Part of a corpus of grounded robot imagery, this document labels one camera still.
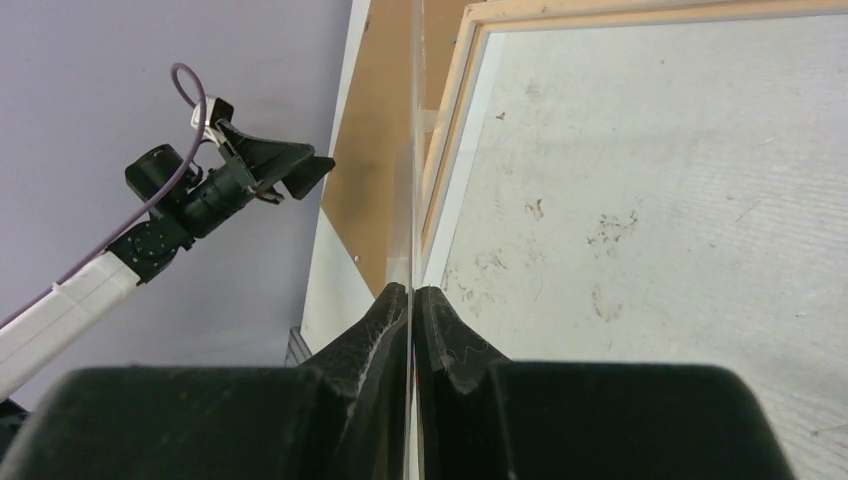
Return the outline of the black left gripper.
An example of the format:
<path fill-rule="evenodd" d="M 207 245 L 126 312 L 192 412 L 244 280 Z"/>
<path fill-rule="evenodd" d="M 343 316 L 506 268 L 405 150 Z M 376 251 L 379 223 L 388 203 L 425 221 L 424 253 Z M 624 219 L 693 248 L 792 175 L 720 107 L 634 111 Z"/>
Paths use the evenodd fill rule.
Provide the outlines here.
<path fill-rule="evenodd" d="M 206 237 L 248 203 L 278 205 L 283 185 L 296 200 L 304 199 L 336 166 L 333 158 L 313 156 L 312 145 L 253 137 L 229 121 L 217 121 L 219 153 L 224 164 L 209 172 L 178 203 L 176 221 L 193 239 Z"/>

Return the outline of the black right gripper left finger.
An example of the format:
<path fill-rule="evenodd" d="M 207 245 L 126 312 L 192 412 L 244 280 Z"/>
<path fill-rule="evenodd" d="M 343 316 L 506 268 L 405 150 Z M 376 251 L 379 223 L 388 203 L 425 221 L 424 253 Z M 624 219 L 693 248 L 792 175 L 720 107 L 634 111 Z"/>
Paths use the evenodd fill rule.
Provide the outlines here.
<path fill-rule="evenodd" d="M 400 479 L 406 289 L 296 367 L 89 368 L 23 423 L 5 479 Z"/>

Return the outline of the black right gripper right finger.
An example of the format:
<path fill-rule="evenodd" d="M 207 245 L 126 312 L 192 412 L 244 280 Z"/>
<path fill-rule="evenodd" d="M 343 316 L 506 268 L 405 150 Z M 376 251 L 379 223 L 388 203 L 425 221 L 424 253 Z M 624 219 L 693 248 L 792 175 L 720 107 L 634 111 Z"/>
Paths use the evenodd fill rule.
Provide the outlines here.
<path fill-rule="evenodd" d="M 514 361 L 444 293 L 413 310 L 425 479 L 790 479 L 757 399 L 710 365 Z"/>

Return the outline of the brown frame backing board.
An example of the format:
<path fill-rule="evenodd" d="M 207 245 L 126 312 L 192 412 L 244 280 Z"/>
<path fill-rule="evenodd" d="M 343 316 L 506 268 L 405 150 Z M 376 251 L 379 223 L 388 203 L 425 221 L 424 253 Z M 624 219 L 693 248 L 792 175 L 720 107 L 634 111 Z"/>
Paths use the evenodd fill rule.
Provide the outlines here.
<path fill-rule="evenodd" d="M 333 146 L 322 209 L 367 291 L 384 288 L 398 162 L 410 160 L 410 1 L 371 1 L 356 28 L 351 82 Z"/>

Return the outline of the clear acrylic frame pane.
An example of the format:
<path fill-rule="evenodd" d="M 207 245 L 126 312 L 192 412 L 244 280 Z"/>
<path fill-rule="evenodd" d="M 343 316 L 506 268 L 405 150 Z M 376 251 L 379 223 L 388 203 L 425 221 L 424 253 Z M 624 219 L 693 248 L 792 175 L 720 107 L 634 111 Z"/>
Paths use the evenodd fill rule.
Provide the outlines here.
<path fill-rule="evenodd" d="M 420 477 L 418 454 L 417 372 L 414 341 L 414 307 L 416 293 L 421 286 L 421 213 L 422 176 L 426 162 L 426 135 L 429 125 L 426 100 L 426 47 L 424 1 L 411 1 L 410 5 L 410 120 L 408 142 L 409 170 L 409 233 L 406 255 L 406 370 L 405 370 L 405 425 L 402 473 L 405 479 Z"/>

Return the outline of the light wooden picture frame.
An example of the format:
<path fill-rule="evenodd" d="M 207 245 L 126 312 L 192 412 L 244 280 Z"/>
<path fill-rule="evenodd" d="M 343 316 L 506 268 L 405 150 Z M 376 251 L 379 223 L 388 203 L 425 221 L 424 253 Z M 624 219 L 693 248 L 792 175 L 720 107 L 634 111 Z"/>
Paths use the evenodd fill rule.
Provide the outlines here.
<path fill-rule="evenodd" d="M 845 14 L 845 1 L 493 1 L 465 8 L 423 171 L 421 260 L 442 230 L 462 133 L 494 33 Z"/>

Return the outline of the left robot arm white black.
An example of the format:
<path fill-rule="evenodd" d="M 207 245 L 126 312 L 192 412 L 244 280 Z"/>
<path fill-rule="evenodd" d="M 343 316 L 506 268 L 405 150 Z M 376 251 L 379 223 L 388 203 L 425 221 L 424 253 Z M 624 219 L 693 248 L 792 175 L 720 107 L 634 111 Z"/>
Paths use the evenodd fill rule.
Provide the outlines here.
<path fill-rule="evenodd" d="M 257 138 L 232 123 L 234 108 L 209 97 L 191 125 L 223 163 L 193 169 L 171 145 L 157 146 L 125 170 L 145 203 L 142 221 L 109 240 L 94 257 L 1 324 L 1 398 L 7 400 L 82 333 L 148 283 L 176 254 L 254 200 L 278 205 L 305 198 L 335 167 L 307 143 Z"/>

